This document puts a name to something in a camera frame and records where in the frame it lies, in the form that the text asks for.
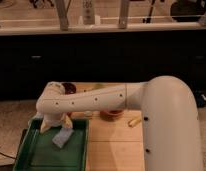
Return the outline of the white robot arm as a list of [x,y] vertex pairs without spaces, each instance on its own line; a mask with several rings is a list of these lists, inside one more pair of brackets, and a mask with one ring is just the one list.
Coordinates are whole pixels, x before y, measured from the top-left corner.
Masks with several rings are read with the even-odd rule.
[[145,171],[203,171],[200,124],[189,86],[173,76],[66,95],[59,82],[46,85],[36,103],[43,115],[139,110]]

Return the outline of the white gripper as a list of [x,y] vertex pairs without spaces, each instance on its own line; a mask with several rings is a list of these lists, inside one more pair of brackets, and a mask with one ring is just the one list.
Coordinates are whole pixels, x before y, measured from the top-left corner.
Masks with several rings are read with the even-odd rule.
[[56,115],[45,115],[40,127],[40,132],[44,133],[50,127],[63,126],[64,128],[73,128],[73,122],[68,115],[63,113]]

